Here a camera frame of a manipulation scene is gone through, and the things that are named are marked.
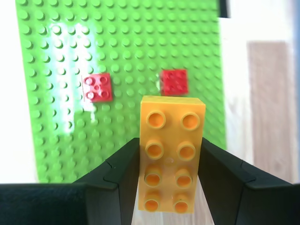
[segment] lego stud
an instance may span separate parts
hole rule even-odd
[[[147,116],[147,124],[153,129],[161,129],[165,125],[165,115],[160,111],[151,112]]]
[[[150,159],[160,159],[164,154],[164,147],[161,142],[150,140],[146,144],[146,154]]]
[[[108,79],[105,76],[100,77],[100,82],[102,85],[105,85],[107,83]]]
[[[108,98],[109,97],[109,92],[106,90],[101,90],[99,94],[102,98]]]
[[[160,206],[160,195],[158,192],[153,192],[145,197],[144,208],[148,212],[155,212]]]
[[[89,91],[88,93],[86,93],[86,97],[89,100],[92,100],[95,97],[95,94],[92,91]]]
[[[95,79],[93,77],[86,77],[84,79],[84,83],[89,86],[92,86],[95,83]]]
[[[161,169],[158,165],[149,165],[146,168],[144,181],[149,187],[156,187],[161,181]]]
[[[196,148],[191,142],[182,142],[177,148],[177,155],[183,161],[190,161],[195,157]]]
[[[190,112],[181,118],[181,126],[188,131],[196,130],[200,125],[199,116],[196,113]]]
[[[193,178],[186,168],[181,168],[176,172],[175,180],[180,188],[189,188],[193,183]]]
[[[173,208],[177,213],[186,213],[189,208],[189,199],[186,194],[179,194],[173,198]]]

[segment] lego brick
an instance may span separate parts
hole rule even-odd
[[[143,97],[139,210],[194,212],[204,116],[198,98]]]
[[[109,73],[91,74],[82,78],[83,96],[89,102],[112,101],[112,84]]]
[[[188,77],[185,69],[163,70],[161,73],[161,94],[176,96],[188,94]]]
[[[188,70],[204,136],[226,148],[217,2],[16,0],[41,182],[73,182],[138,137],[141,99],[160,95],[163,69]],[[89,103],[82,76],[100,73],[113,101]]]

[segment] green baseplate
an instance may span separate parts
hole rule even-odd
[[[16,0],[38,178],[72,182],[139,136],[143,95],[186,68],[207,106],[204,137],[225,149],[217,0]],[[114,99],[83,100],[109,72]]]

